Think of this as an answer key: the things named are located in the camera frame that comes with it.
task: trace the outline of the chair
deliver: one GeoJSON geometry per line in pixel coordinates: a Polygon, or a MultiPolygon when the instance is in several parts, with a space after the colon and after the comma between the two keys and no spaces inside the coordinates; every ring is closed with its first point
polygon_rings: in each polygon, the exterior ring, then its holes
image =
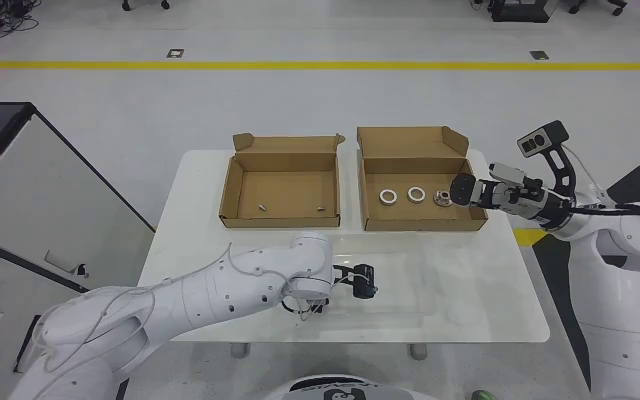
{"type": "MultiPolygon", "coordinates": [[[[622,11],[624,10],[624,8],[627,6],[627,2],[624,0],[607,0],[609,3],[613,4],[614,6],[618,6],[618,8],[616,8],[615,10],[613,10],[613,15],[615,15],[616,17],[620,14],[622,14],[622,11]]],[[[576,14],[578,11],[580,11],[580,6],[582,6],[584,3],[586,3],[587,0],[578,0],[578,2],[576,4],[574,4],[570,9],[569,9],[569,13],[570,14],[576,14]]]]}

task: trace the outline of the green object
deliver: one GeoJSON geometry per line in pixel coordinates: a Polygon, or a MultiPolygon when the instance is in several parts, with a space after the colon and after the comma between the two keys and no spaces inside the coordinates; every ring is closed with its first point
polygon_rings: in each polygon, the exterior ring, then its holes
{"type": "Polygon", "coordinates": [[[498,398],[486,390],[476,390],[471,395],[471,400],[498,400],[498,398]]]}

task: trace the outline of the table leg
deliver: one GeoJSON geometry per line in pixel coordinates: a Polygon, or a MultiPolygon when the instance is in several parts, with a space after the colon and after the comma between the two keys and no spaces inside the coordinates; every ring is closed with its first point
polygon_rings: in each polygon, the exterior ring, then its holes
{"type": "Polygon", "coordinates": [[[413,343],[409,345],[411,358],[417,361],[427,359],[427,345],[425,343],[413,343]]]}
{"type": "Polygon", "coordinates": [[[245,358],[251,349],[250,343],[231,343],[231,357],[245,358]]]}

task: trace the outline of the yellow floor line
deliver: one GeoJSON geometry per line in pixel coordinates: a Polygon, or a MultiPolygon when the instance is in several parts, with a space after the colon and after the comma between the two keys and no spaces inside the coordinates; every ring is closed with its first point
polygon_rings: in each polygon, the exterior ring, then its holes
{"type": "Polygon", "coordinates": [[[476,61],[0,61],[0,69],[640,71],[640,62],[476,61]]]}
{"type": "Polygon", "coordinates": [[[513,234],[518,246],[533,246],[538,240],[545,237],[547,232],[542,229],[514,229],[513,234]]]}

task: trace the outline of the metal ring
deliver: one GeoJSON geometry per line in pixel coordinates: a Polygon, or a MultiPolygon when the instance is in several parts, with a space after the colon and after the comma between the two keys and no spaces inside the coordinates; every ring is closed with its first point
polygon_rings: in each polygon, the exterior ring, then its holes
{"type": "Polygon", "coordinates": [[[382,203],[385,206],[390,206],[392,204],[395,204],[397,200],[398,200],[398,194],[391,189],[384,189],[383,191],[380,192],[380,203],[382,203]],[[387,200],[384,198],[384,195],[387,193],[391,193],[391,196],[393,196],[391,200],[387,200]]]}
{"type": "Polygon", "coordinates": [[[424,190],[420,187],[414,186],[411,189],[409,189],[409,191],[407,192],[407,197],[409,198],[409,201],[415,204],[418,203],[422,203],[424,201],[424,199],[427,197],[427,194],[424,192],[424,190]],[[420,196],[415,197],[413,195],[413,192],[420,192],[420,196]]]}
{"type": "Polygon", "coordinates": [[[451,195],[446,190],[438,190],[433,196],[433,201],[440,207],[449,207],[453,204],[451,201],[451,195]]]}

